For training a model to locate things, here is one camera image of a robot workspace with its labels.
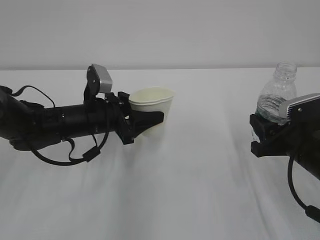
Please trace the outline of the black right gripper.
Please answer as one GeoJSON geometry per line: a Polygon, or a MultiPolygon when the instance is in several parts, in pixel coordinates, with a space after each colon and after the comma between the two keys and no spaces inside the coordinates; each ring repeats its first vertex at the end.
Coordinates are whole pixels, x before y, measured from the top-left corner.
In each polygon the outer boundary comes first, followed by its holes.
{"type": "Polygon", "coordinates": [[[292,156],[318,158],[320,156],[320,125],[316,122],[288,123],[279,127],[258,114],[249,116],[253,140],[251,152],[258,158],[292,156]]]}

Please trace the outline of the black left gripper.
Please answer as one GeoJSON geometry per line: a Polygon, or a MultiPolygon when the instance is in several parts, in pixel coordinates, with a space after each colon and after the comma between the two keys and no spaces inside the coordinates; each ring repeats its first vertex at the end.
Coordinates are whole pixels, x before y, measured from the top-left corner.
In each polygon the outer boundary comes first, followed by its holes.
{"type": "Polygon", "coordinates": [[[161,111],[132,110],[129,96],[123,91],[117,95],[113,92],[105,94],[110,126],[124,145],[132,144],[137,136],[161,124],[165,117],[161,111]]]}

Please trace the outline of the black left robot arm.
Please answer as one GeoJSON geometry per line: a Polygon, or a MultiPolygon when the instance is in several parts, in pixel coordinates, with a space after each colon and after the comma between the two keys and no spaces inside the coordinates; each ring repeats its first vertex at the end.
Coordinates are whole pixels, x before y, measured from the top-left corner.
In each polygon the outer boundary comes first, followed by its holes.
{"type": "Polygon", "coordinates": [[[108,93],[106,98],[91,96],[78,105],[46,108],[39,103],[18,100],[14,93],[0,87],[0,136],[18,151],[36,150],[61,141],[95,134],[116,132],[123,144],[164,122],[161,110],[134,110],[125,92],[108,93]]]}

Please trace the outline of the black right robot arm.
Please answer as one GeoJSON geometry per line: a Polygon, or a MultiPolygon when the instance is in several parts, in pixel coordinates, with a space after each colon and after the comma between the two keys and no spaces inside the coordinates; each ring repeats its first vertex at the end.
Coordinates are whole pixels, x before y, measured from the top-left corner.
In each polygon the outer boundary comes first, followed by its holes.
{"type": "Polygon", "coordinates": [[[250,150],[256,157],[294,154],[294,161],[317,179],[320,178],[319,123],[290,121],[278,125],[257,114],[251,114],[249,124],[258,138],[250,144],[250,150]]]}

